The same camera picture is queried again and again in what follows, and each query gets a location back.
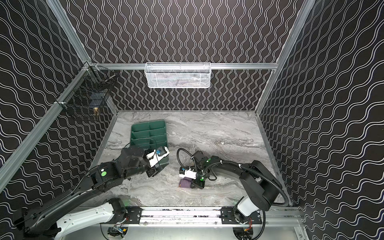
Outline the purple striped sock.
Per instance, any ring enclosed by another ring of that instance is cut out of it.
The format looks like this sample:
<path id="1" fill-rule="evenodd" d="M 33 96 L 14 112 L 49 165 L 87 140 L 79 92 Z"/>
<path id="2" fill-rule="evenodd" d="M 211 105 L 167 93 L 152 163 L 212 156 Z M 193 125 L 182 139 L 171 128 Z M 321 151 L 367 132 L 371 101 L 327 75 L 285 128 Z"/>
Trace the purple striped sock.
<path id="1" fill-rule="evenodd" d="M 179 187 L 184 189 L 193 189 L 193 179 L 182 178 L 179 182 Z"/>

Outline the green compartment tray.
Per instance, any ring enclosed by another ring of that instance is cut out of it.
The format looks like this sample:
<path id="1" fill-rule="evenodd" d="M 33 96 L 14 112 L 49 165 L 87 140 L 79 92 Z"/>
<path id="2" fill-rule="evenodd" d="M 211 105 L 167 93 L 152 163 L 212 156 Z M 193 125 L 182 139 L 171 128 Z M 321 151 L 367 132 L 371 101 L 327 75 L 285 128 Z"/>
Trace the green compartment tray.
<path id="1" fill-rule="evenodd" d="M 131 126 L 130 142 L 128 146 L 138 146 L 147 151 L 147 154 L 161 146 L 169 149 L 165 120 L 133 124 Z M 166 167 L 169 164 L 169 155 L 161 161 L 165 162 Z"/>

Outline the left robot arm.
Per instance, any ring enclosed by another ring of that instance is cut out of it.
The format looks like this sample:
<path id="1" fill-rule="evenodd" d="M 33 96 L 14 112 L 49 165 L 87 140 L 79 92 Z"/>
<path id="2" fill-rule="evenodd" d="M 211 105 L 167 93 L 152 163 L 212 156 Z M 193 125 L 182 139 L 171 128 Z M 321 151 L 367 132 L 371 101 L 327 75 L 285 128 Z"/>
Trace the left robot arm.
<path id="1" fill-rule="evenodd" d="M 162 170 L 161 161 L 167 158 L 167 147 L 145 150 L 139 146 L 123 148 L 119 157 L 92 168 L 73 188 L 33 209 L 19 209 L 12 224 L 24 240 L 59 240 L 62 237 L 101 223 L 121 224 L 127 220 L 123 201 L 114 198 L 97 207 L 74 210 L 124 180 L 146 173 L 153 177 Z"/>

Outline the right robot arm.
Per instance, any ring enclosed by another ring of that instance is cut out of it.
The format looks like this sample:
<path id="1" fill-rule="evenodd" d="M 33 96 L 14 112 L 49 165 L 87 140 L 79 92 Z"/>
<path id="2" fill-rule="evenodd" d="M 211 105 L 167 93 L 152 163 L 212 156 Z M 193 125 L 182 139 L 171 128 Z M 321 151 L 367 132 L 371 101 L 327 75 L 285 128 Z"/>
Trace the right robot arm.
<path id="1" fill-rule="evenodd" d="M 268 211 L 271 206 L 286 207 L 289 204 L 280 182 L 260 161 L 241 164 L 218 156 L 208 158 L 201 151 L 195 152 L 191 159 L 195 164 L 190 168 L 194 173 L 191 183 L 193 189 L 204 189 L 206 181 L 213 182 L 217 176 L 231 177 L 241 182 L 247 195 L 234 207 L 239 217 L 249 217 L 260 210 Z"/>

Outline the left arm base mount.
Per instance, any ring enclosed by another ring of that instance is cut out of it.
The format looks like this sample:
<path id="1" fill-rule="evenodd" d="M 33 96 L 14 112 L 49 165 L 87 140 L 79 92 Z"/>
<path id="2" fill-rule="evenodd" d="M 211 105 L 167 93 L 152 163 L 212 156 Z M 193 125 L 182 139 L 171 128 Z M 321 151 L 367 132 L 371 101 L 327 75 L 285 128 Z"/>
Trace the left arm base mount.
<path id="1" fill-rule="evenodd" d="M 125 210 L 113 210 L 113 217 L 106 224 L 139 224 L 143 209 L 140 207 L 126 207 Z"/>

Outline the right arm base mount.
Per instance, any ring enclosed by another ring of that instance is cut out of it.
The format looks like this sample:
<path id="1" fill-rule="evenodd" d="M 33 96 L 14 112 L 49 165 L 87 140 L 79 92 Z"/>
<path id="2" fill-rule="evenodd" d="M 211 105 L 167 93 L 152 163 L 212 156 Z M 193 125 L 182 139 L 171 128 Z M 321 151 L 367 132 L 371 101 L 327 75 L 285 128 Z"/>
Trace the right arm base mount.
<path id="1" fill-rule="evenodd" d="M 221 208 L 219 218 L 221 218 L 224 225 L 249 225 L 250 221 L 252 221 L 252 224 L 262 224 L 262 217 L 258 211 L 253 212 L 250 216 L 245 216 L 235 207 Z"/>

